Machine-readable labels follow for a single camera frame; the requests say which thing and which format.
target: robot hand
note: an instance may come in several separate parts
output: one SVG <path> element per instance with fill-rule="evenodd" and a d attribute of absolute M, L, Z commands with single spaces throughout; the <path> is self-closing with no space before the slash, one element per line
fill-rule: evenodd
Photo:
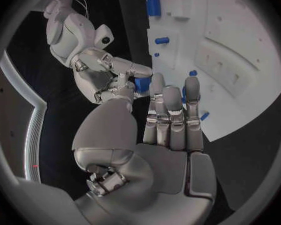
<path fill-rule="evenodd" d="M 48 19 L 47 43 L 52 55 L 64 66 L 73 69 L 80 91 L 92 103 L 101 104 L 115 96 L 119 90 L 135 85 L 129 77 L 148 78 L 149 67 L 113 57 L 103 49 L 114 36 L 106 25 L 95 29 L 83 15 L 72 9 L 72 0 L 43 0 L 38 11 Z M 134 93 L 134 98 L 146 94 Z"/>
<path fill-rule="evenodd" d="M 185 80 L 186 110 L 181 92 L 165 86 L 161 73 L 152 76 L 150 105 L 143 142 L 165 146 L 174 151 L 202 151 L 203 137 L 198 114 L 200 84 L 195 76 Z"/>

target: dark background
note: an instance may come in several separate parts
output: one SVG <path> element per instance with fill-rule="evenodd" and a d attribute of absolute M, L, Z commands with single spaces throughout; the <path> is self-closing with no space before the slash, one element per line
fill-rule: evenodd
<path fill-rule="evenodd" d="M 11 3 L 12 0 L 0 0 L 0 18 L 4 14 L 4 9 Z M 87 0 L 89 6 L 89 17 L 93 21 L 95 28 L 101 24 L 108 25 L 113 33 L 117 35 L 115 42 L 108 47 L 108 52 L 111 54 L 132 59 L 131 48 L 126 36 L 126 30 L 121 15 L 121 7 L 118 0 Z M 281 0 L 270 0 L 275 7 L 277 13 L 281 16 Z M 78 12 L 82 12 L 81 7 L 76 6 Z M 54 144 L 54 146 L 41 146 L 40 149 L 40 168 L 41 179 L 44 183 L 59 187 L 67 191 L 72 198 L 78 198 L 85 193 L 87 187 L 85 183 L 86 174 L 82 172 L 74 161 L 73 156 L 62 156 L 69 154 L 69 141 L 73 139 L 76 130 L 78 129 L 85 116 L 92 110 L 95 105 L 90 105 L 84 96 L 81 95 L 77 89 L 71 71 L 58 64 L 55 58 L 49 52 L 49 48 L 44 51 L 42 56 L 35 57 L 39 49 L 43 49 L 46 44 L 45 36 L 46 20 L 40 13 L 31 13 L 25 22 L 21 25 L 21 30 L 33 31 L 34 36 L 27 36 L 25 39 L 21 37 L 21 33 L 13 38 L 8 52 L 15 60 L 15 64 L 24 64 L 18 66 L 18 70 L 25 77 L 27 82 L 40 94 L 40 96 L 47 101 L 48 110 L 46 113 L 43 131 L 41 136 L 41 144 Z M 17 56 L 19 52 L 25 52 L 29 57 Z M 141 141 L 142 128 L 146 118 L 146 106 L 148 106 L 148 99 L 144 98 L 134 103 L 133 115 L 138 121 L 140 128 L 138 141 Z M 281 96 L 277 101 L 267 110 L 263 118 L 257 118 L 252 121 L 246 128 L 241 131 L 233 133 L 231 136 L 234 139 L 242 137 L 244 133 L 251 133 L 256 126 L 263 124 L 266 121 L 265 117 L 281 118 Z M 75 118 L 67 119 L 67 114 L 75 112 Z M 281 119 L 276 127 L 277 138 L 281 133 Z M 50 136 L 50 133 L 58 133 L 63 136 Z M 233 213 L 227 206 L 225 195 L 218 184 L 217 201 L 213 212 L 207 221 L 207 224 L 217 224 L 226 216 Z M 281 219 L 281 190 L 272 204 L 264 211 L 264 213 L 255 221 L 254 224 L 265 224 L 271 219 L 276 222 Z M 7 203 L 4 196 L 0 192 L 0 224 L 16 224 L 25 222 L 18 216 L 14 209 Z"/>

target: white humanoid robot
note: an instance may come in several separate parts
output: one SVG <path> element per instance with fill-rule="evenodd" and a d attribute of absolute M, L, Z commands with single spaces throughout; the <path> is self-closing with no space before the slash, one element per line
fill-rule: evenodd
<path fill-rule="evenodd" d="M 216 196 L 216 176 L 203 153 L 198 116 L 200 85 L 185 80 L 186 109 L 179 88 L 160 73 L 113 57 L 103 49 L 113 40 L 106 25 L 95 29 L 71 8 L 72 0 L 43 0 L 35 10 L 48 19 L 50 51 L 72 68 L 81 92 L 100 104 L 78 129 L 72 149 L 90 179 L 90 191 L 76 201 L 91 224 L 202 223 Z M 131 115 L 135 92 L 129 77 L 151 77 L 143 143 L 136 144 Z"/>

